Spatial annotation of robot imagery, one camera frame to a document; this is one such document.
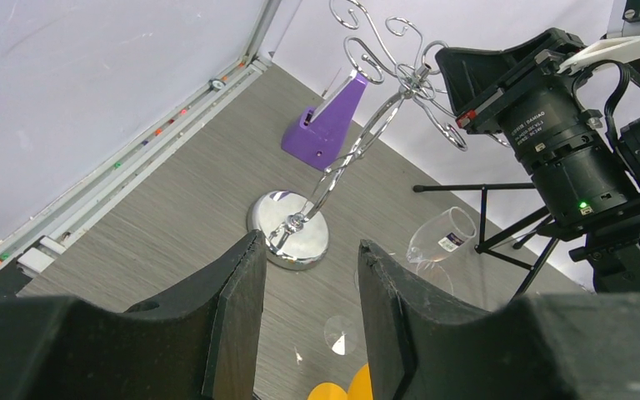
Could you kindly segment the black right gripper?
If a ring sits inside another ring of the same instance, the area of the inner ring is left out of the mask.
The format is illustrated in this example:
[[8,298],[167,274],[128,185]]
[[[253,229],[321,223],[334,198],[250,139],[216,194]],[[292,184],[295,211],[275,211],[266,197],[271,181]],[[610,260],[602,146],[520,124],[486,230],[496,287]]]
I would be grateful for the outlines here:
[[563,83],[558,65],[584,48],[578,36],[549,28],[505,50],[445,47],[435,59],[457,125],[468,134],[490,134],[505,130],[500,119],[526,96]]

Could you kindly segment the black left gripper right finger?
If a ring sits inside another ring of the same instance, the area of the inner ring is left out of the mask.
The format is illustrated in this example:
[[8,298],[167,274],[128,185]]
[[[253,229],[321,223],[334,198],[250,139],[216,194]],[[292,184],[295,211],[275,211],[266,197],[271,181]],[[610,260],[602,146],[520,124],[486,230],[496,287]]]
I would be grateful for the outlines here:
[[357,255],[376,399],[640,399],[640,293],[475,307],[364,239]]

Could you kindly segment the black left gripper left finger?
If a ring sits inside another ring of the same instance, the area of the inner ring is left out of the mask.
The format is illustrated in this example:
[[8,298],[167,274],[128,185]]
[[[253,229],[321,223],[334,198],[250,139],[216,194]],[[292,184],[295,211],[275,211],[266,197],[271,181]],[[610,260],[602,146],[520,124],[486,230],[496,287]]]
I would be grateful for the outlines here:
[[254,230],[113,312],[74,296],[0,299],[0,399],[253,399],[267,261]]

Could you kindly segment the yellow plastic wine glass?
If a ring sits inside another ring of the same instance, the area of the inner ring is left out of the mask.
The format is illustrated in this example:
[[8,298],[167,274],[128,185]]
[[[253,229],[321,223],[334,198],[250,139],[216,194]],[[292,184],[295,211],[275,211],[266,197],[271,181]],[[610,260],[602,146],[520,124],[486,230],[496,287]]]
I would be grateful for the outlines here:
[[366,363],[353,376],[347,389],[334,382],[319,383],[307,395],[307,400],[372,400],[370,367]]

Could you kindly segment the chrome wine glass rack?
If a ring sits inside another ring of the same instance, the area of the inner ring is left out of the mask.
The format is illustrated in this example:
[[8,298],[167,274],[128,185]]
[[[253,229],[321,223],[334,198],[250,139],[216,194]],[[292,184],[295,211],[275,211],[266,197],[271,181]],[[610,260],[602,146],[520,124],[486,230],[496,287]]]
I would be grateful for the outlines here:
[[462,152],[468,150],[467,142],[458,130],[450,123],[439,122],[433,112],[438,109],[449,117],[454,114],[436,99],[441,91],[433,85],[431,78],[442,73],[438,66],[433,66],[428,61],[428,54],[432,49],[447,48],[448,44],[442,40],[426,42],[421,30],[410,20],[389,17],[384,25],[393,36],[402,37],[413,31],[419,39],[413,62],[398,62],[363,4],[359,1],[348,2],[345,17],[340,15],[334,1],[329,2],[328,6],[334,19],[352,31],[360,28],[359,18],[365,17],[381,48],[382,55],[378,56],[360,37],[345,37],[342,48],[352,66],[351,72],[355,70],[364,76],[368,80],[367,85],[381,85],[387,77],[395,78],[398,88],[372,115],[347,151],[340,152],[335,162],[321,171],[322,176],[310,196],[305,197],[290,190],[277,190],[262,195],[249,208],[247,227],[264,234],[268,260],[293,271],[313,268],[325,258],[330,244],[330,232],[321,213],[323,206],[343,174],[365,156],[388,129],[404,103],[418,105],[451,145]]

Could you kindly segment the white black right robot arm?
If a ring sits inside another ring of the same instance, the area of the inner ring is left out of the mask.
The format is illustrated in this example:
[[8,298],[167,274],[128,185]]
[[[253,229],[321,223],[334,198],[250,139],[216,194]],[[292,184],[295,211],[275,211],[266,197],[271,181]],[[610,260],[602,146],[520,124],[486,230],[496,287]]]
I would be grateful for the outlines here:
[[457,125],[501,133],[545,203],[539,229],[587,261],[599,293],[640,292],[640,73],[597,61],[562,69],[584,46],[550,28],[502,51],[446,47],[436,62]]

